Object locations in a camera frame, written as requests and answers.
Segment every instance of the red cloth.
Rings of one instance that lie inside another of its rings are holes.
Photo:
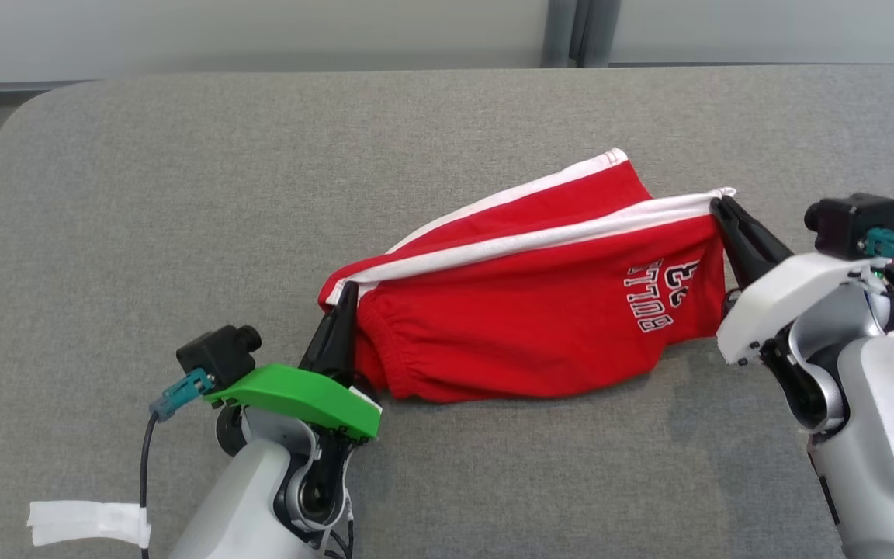
[[[420,227],[339,269],[361,283],[358,368],[397,398],[561,397],[713,336],[724,294],[713,197],[650,199],[612,150]]]

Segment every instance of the gray fabric surface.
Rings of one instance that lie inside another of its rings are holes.
[[[171,75],[75,85],[0,134],[0,559],[27,503],[135,502],[146,404],[224,322],[295,362],[332,270],[618,146],[656,196],[733,186],[794,250],[822,195],[894,195],[894,67]],[[610,364],[616,356],[610,355]],[[227,457],[160,425],[152,557]],[[780,390],[712,340],[580,398],[389,403],[355,456],[359,559],[837,557]]]

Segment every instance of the white stripe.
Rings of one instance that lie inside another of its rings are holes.
[[[353,386],[351,386],[350,390],[351,390],[351,393],[352,393],[352,394],[354,394],[354,395],[357,396],[358,398],[361,398],[363,401],[365,401],[365,403],[370,404],[370,406],[372,406],[372,407],[375,408],[377,411],[379,411],[379,414],[382,413],[382,406],[379,406],[379,403],[377,403],[375,400],[370,399],[370,396],[368,396],[368,395],[366,395],[365,393],[361,392],[361,391],[358,390],[357,388],[354,388]]]
[[[495,206],[508,204],[512,201],[521,199],[522,197],[529,196],[535,192],[542,192],[543,190],[547,190],[548,188],[560,186],[562,184],[578,180],[595,173],[599,173],[600,171],[611,169],[625,161],[627,161],[627,155],[621,149],[613,148],[603,153],[602,155],[596,155],[595,157],[593,157],[592,159],[588,159],[587,161],[575,163],[574,165],[567,167],[567,169],[562,169],[552,175],[547,175],[546,177],[533,180],[526,184],[521,184],[519,186],[514,186],[510,189],[497,192],[492,196],[482,198],[474,204],[464,206],[460,210],[451,212],[446,216],[432,220],[430,223],[426,224],[423,227],[419,227],[419,229],[413,231],[410,234],[407,234],[407,236],[396,243],[394,247],[388,248],[386,254],[389,255],[391,254],[391,252],[400,250],[400,248],[414,241],[415,238],[422,237],[423,234],[427,234],[437,227],[441,227],[443,225],[446,225],[447,223],[455,222],[455,220],[466,218],[472,214],[484,212],[485,210],[494,208]]]
[[[705,194],[686,194],[657,200],[647,200],[610,213],[598,219],[586,220],[563,227],[551,227],[531,233],[512,234],[508,237],[490,238],[480,243],[444,248],[442,251],[427,252],[398,261],[363,269],[349,277],[339,279],[327,297],[327,304],[337,304],[344,282],[354,280],[359,284],[358,297],[375,289],[384,280],[400,280],[402,277],[419,276],[422,273],[439,272],[441,269],[457,268],[485,262],[518,252],[539,250],[539,248],[563,247],[592,241],[595,238],[613,237],[617,234],[633,233],[649,227],[659,227],[680,220],[709,215],[709,201],[722,196],[733,196],[736,190],[720,188]]]
[[[150,545],[147,510],[137,503],[88,502],[88,500],[38,500],[29,504],[33,545],[85,538],[113,538]]]

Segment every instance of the white tape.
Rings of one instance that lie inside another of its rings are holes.
[[[90,502],[90,500],[39,500],[29,504],[33,545],[85,538],[113,538],[150,545],[147,510],[135,502]]]
[[[361,392],[353,386],[351,386],[351,393],[357,395],[358,398],[361,398],[366,403],[371,404],[377,411],[379,411],[379,414],[382,413],[382,406],[379,406],[379,403],[377,403],[375,400],[370,399],[370,397],[365,393]]]

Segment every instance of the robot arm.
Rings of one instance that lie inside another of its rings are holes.
[[[366,394],[366,379],[354,373],[357,301],[357,284],[348,283],[299,368],[253,368],[252,359],[237,357],[235,348],[210,343],[216,332],[178,351],[185,371],[216,371],[217,380],[231,379],[202,397],[214,407],[227,405],[217,438],[234,459],[171,559],[340,557],[325,547],[345,512],[352,530],[348,463],[358,446],[376,438],[382,417],[376,399]],[[343,559],[352,559],[352,532],[350,545],[333,537],[344,548]]]
[[[729,363],[758,357],[809,433],[851,558],[894,558],[894,200],[810,208],[817,252],[792,255],[732,199],[713,207],[741,290],[717,332]]]

